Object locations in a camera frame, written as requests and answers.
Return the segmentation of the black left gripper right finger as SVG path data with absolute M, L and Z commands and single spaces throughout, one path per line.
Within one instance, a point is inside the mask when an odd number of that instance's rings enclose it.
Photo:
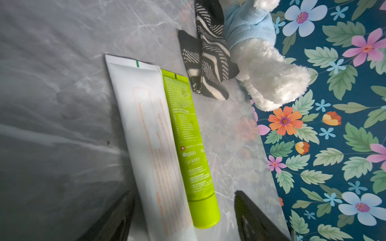
M 289 241 L 282 231 L 241 190 L 235 192 L 234 209 L 242 241 Z

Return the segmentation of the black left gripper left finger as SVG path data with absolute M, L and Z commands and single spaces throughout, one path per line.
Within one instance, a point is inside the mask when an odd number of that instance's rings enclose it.
M 135 208 L 135 195 L 126 191 L 107 207 L 93 202 L 79 218 L 76 241 L 126 241 Z

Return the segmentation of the white tube orange cap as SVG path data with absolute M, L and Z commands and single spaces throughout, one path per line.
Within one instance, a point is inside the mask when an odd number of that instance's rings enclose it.
M 196 240 L 161 69 L 113 55 L 105 61 L 150 239 Z

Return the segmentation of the green Curaprox toothpaste tube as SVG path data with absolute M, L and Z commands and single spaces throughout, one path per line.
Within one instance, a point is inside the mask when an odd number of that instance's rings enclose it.
M 162 76 L 193 224 L 198 229 L 209 229 L 220 221 L 221 214 L 189 79 L 166 70 Z

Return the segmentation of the striped black white sock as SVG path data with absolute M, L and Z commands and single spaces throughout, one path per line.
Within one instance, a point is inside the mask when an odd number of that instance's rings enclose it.
M 219 1 L 195 1 L 197 38 L 178 31 L 183 62 L 194 93 L 226 101 L 229 98 L 223 81 L 236 77 L 237 64 L 222 34 L 224 14 Z

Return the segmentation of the white teddy bear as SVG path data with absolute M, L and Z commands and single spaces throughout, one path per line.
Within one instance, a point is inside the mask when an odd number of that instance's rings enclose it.
M 273 111 L 303 95 L 311 80 L 306 67 L 290 64 L 276 49 L 271 12 L 279 1 L 238 1 L 224 12 L 223 37 L 231 61 L 258 109 Z

